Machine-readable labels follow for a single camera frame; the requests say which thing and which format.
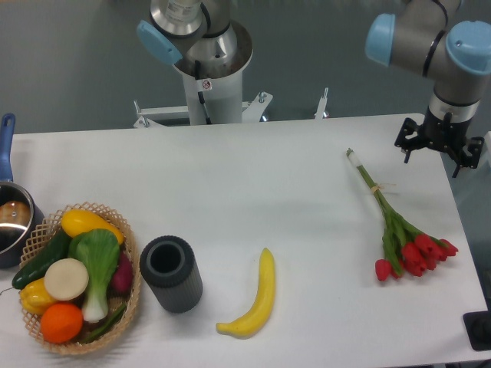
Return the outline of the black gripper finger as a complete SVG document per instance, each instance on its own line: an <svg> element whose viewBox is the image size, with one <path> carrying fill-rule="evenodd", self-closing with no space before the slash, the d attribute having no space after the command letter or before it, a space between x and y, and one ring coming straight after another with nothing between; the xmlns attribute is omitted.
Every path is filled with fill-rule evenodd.
<svg viewBox="0 0 491 368"><path fill-rule="evenodd" d="M408 163L410 155L414 150L425 148L426 137L424 136L423 126L415 120L407 117L404 119L394 145L400 148L404 154L404 163Z"/></svg>
<svg viewBox="0 0 491 368"><path fill-rule="evenodd" d="M479 164L483 147L484 138L481 136L465 138L462 143L451 146L448 155L456 164L452 177L456 178L462 168L475 169Z"/></svg>

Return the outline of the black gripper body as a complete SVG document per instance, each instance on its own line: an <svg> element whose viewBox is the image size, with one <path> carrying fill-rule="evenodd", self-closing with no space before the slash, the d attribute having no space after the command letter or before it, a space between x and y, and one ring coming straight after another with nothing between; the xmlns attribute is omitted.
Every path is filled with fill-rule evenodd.
<svg viewBox="0 0 491 368"><path fill-rule="evenodd" d="M476 105L431 104L418 131L418 148L444 153L461 153L467 144L466 132L476 113Z"/></svg>

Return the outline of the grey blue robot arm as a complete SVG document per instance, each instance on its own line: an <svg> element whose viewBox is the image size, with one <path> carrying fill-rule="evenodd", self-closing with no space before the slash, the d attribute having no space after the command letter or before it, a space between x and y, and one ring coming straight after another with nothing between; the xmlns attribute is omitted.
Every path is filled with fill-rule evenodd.
<svg viewBox="0 0 491 368"><path fill-rule="evenodd" d="M456 169L475 169L485 140L466 132L490 82L490 25L450 26L461 1L408 1L400 15L378 15L365 41L367 57L434 82L422 123L406 118L394 145L406 157L428 148L445 153Z"/></svg>

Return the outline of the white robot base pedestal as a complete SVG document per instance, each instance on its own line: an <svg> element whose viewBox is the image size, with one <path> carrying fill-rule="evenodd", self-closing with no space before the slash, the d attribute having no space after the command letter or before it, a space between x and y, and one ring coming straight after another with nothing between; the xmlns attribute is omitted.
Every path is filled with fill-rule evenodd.
<svg viewBox="0 0 491 368"><path fill-rule="evenodd" d="M152 1L137 26L140 43L181 75L191 125L264 120L272 95L243 100L243 72L252 59L248 31L231 18L229 1Z"/></svg>

